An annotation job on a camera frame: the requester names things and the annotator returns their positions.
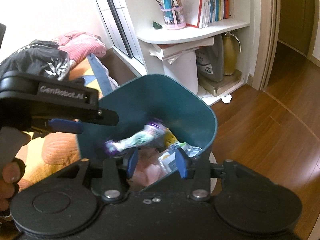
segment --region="door frame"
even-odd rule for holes
[[[261,0],[260,41],[252,87],[260,90],[269,82],[279,35],[280,0]],[[319,0],[315,0],[315,16],[307,59],[312,60],[319,21]]]

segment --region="yellow thermos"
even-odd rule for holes
[[[231,32],[226,32],[223,35],[223,50],[224,50],[224,75],[229,76],[232,75],[236,71],[236,63],[237,63],[237,50],[234,42],[234,37],[240,47],[241,53],[241,43],[239,39],[233,35]]]

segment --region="white bin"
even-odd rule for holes
[[[195,50],[181,55],[172,64],[163,61],[164,73],[185,86],[194,94],[198,93],[198,76]]]

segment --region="trash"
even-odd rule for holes
[[[176,159],[176,150],[178,148],[182,148],[184,152],[191,158],[197,156],[201,152],[201,148],[194,147],[189,145],[188,143],[176,143],[169,146],[167,150],[162,152],[162,155],[159,157],[159,165],[161,166],[163,173],[168,174],[171,171],[177,169],[177,165],[175,162]]]
[[[168,148],[172,144],[180,143],[178,139],[173,135],[173,133],[167,128],[166,133],[164,135],[164,146]]]
[[[161,153],[155,148],[142,147],[138,155],[138,164],[129,183],[140,190],[141,186],[147,187],[160,179],[161,167],[158,164],[158,158]]]
[[[230,101],[232,99],[232,96],[231,95],[226,95],[226,96],[221,96],[221,100],[222,102],[224,102],[225,104],[229,104]]]
[[[119,154],[125,149],[132,147],[141,147],[145,145],[152,147],[150,143],[163,137],[166,129],[167,128],[159,120],[149,122],[144,126],[143,130],[135,133],[128,139],[123,139],[118,142],[113,140],[108,140],[105,142],[105,152],[109,156],[113,156]],[[161,145],[159,145],[159,141],[156,141],[156,144],[158,147],[161,147]]]

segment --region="pen holder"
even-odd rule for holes
[[[179,30],[186,26],[182,6],[171,9],[161,9],[163,12],[164,23],[168,30]]]

